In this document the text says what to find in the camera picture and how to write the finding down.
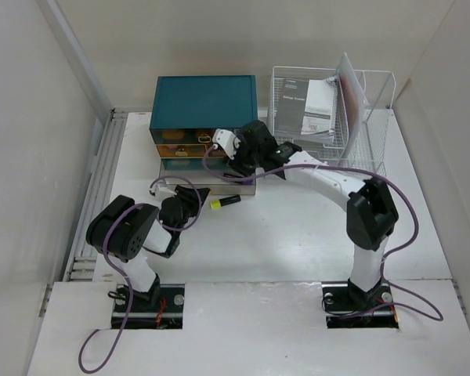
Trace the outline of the grey setup guide booklet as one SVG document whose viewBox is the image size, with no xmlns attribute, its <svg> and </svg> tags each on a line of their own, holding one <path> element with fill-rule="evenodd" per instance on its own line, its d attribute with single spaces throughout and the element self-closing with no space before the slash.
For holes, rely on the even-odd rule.
<svg viewBox="0 0 470 376">
<path fill-rule="evenodd" d="M 278 96 L 274 135 L 313 143 L 333 143 L 337 105 L 335 76 L 323 80 L 285 78 Z"/>
</svg>

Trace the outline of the clear mesh zip pouch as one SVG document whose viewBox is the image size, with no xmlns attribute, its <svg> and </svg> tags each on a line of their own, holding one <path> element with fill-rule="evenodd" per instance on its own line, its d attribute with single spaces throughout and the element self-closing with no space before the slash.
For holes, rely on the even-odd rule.
<svg viewBox="0 0 470 376">
<path fill-rule="evenodd" d="M 337 74 L 341 86 L 348 128 L 348 141 L 342 153 L 342 160 L 348 160 L 353 159 L 353 149 L 363 123 L 364 111 L 368 101 L 363 86 L 360 84 L 357 74 L 345 52 L 337 67 Z"/>
</svg>

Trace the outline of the black purple marker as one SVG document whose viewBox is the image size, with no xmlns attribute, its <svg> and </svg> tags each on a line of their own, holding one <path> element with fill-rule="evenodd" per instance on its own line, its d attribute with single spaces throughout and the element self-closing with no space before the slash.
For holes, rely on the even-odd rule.
<svg viewBox="0 0 470 376">
<path fill-rule="evenodd" d="M 239 185 L 248 185 L 250 182 L 248 181 L 239 181 L 241 179 L 241 176 L 230 174 L 230 173 L 223 173 L 222 176 L 227 180 L 235 184 Z"/>
</svg>

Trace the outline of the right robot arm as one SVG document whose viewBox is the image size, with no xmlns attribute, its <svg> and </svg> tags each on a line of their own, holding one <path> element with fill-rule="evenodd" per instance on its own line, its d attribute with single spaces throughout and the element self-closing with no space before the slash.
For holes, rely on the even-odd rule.
<svg viewBox="0 0 470 376">
<path fill-rule="evenodd" d="M 214 141 L 240 174 L 261 168 L 321 194 L 345 212 L 346 233 L 354 245 L 347 299 L 353 308 L 366 309 L 380 291 L 382 256 L 399 219 L 387 183 L 377 176 L 347 176 L 294 143 L 278 143 L 261 121 L 239 132 L 218 129 Z"/>
</svg>

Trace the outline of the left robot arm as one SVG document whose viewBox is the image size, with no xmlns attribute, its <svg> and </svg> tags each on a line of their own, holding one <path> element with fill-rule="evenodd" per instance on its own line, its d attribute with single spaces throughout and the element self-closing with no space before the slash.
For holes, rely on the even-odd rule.
<svg viewBox="0 0 470 376">
<path fill-rule="evenodd" d="M 137 205 L 132 198 L 119 195 L 89 224 L 86 243 L 125 273 L 117 299 L 127 301 L 132 296 L 133 313 L 153 312 L 161 299 L 160 277 L 149 266 L 146 253 L 170 258 L 210 192 L 209 188 L 177 186 L 160 207 Z"/>
</svg>

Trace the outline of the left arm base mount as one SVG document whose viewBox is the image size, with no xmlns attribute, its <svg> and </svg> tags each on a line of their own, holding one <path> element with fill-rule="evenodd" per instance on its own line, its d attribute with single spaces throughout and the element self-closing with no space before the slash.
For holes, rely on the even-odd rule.
<svg viewBox="0 0 470 376">
<path fill-rule="evenodd" d="M 141 298 L 134 297 L 125 329 L 139 330 L 180 330 L 183 328 L 183 309 L 186 286 L 184 284 L 161 285 L 155 305 L 147 305 Z M 118 285 L 116 291 L 107 296 L 114 300 L 111 328 L 118 329 L 124 321 L 129 297 L 128 288 Z"/>
</svg>

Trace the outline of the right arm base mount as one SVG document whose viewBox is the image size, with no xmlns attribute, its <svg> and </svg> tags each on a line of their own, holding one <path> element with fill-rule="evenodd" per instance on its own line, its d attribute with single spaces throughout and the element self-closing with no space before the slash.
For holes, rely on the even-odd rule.
<svg viewBox="0 0 470 376">
<path fill-rule="evenodd" d="M 347 281 L 322 283 L 321 288 L 328 329 L 399 328 L 388 285 L 378 285 L 370 295 L 356 291 Z"/>
</svg>

